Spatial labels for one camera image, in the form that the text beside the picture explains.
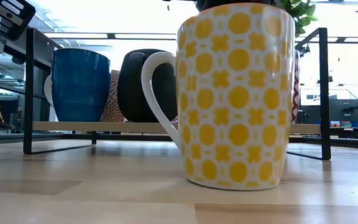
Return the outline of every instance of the white mug handle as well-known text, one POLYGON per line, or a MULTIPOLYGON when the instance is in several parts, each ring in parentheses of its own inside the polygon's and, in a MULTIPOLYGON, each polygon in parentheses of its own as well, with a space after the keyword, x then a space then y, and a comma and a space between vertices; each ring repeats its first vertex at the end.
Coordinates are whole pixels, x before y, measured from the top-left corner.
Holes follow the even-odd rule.
POLYGON ((52 100, 52 76, 49 75, 44 83, 44 93, 47 101, 49 102, 50 106, 53 107, 53 100, 52 100))
POLYGON ((142 68, 142 88, 144 96, 153 111, 155 117, 158 119, 162 127, 167 131, 173 142, 180 148, 179 131, 171 124, 168 118, 164 115, 160 105, 157 103, 152 86, 152 79, 154 70, 163 63, 169 63, 175 68, 175 57, 168 52, 157 52, 148 57, 144 62, 142 68))

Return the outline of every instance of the wooden shelf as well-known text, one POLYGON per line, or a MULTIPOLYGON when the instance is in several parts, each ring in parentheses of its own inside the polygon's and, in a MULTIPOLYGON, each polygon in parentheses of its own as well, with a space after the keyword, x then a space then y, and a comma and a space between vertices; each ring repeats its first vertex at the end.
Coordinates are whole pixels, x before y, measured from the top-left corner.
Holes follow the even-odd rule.
MULTIPOLYGON (((34 131, 117 131, 133 133, 165 133, 159 123, 114 123, 114 122, 48 122, 34 121, 34 131)), ((291 133, 320 134, 319 124, 291 124, 291 133)))

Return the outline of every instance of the patterned mug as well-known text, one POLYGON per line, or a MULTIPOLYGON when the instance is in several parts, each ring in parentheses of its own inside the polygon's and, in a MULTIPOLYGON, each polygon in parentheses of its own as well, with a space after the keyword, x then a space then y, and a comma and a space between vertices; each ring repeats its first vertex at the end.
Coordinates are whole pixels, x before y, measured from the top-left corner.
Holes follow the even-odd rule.
POLYGON ((142 88, 181 149, 188 180, 217 189, 278 185, 291 109, 294 20, 266 4, 214 7, 185 21, 174 57, 151 55, 142 88), (161 63, 175 66, 179 128, 164 117, 151 88, 161 63))

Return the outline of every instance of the wooden surface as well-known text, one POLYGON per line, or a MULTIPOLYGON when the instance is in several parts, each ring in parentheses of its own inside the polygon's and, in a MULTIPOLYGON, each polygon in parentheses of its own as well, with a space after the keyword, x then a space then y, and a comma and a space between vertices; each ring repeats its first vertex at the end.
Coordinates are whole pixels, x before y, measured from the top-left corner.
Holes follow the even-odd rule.
MULTIPOLYGON (((34 121, 34 131, 119 131, 141 133, 164 133, 159 123, 115 123, 115 122, 48 122, 34 121)), ((319 134, 319 124, 291 124, 291 133, 319 134)))
MULTIPOLYGON (((34 142, 34 150, 89 143, 34 142)), ((0 144, 1 224, 358 223, 356 149, 333 147, 324 162, 288 155, 277 188, 236 192, 187 182, 172 142, 98 141, 34 156, 21 148, 0 144)))

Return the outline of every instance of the yellow patterned mug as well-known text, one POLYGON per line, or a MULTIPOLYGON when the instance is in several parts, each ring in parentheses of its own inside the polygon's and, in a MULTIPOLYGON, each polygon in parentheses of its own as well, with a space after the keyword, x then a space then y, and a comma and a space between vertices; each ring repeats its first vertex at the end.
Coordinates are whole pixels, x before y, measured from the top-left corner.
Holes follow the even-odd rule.
POLYGON ((291 119, 293 37, 285 11, 228 4, 183 23, 176 57, 159 52, 145 61, 146 100, 181 149, 188 180, 230 190, 278 185, 291 119), (152 91, 162 63, 175 67, 179 131, 152 91))

